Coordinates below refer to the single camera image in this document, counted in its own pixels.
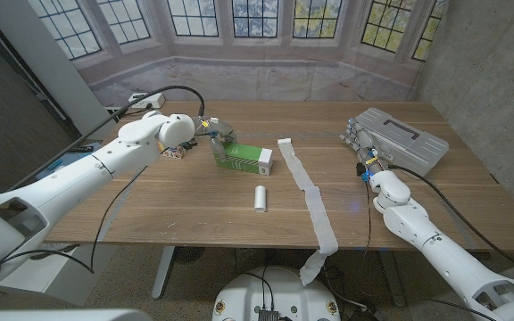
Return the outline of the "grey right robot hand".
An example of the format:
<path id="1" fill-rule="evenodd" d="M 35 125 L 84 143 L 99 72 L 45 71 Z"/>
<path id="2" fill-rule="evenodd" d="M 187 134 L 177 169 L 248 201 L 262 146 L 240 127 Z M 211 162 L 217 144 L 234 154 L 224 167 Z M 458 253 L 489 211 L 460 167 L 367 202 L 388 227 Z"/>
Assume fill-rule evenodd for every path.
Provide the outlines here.
<path id="1" fill-rule="evenodd" d="M 386 170 L 378 140 L 356 118 L 348 119 L 347 128 L 340 138 L 357 152 L 366 178 Z"/>

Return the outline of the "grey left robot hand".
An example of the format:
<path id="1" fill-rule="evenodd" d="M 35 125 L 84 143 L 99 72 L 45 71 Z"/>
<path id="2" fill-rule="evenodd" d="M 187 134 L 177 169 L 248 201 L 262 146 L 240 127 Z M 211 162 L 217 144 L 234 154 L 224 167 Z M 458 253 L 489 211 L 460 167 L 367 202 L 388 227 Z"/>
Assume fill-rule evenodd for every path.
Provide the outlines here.
<path id="1" fill-rule="evenodd" d="M 213 153 L 220 161 L 226 161 L 227 155 L 223 143 L 237 142 L 236 132 L 232 126 L 215 117 L 198 116 L 193 118 L 193 122 L 195 136 L 208 136 Z"/>

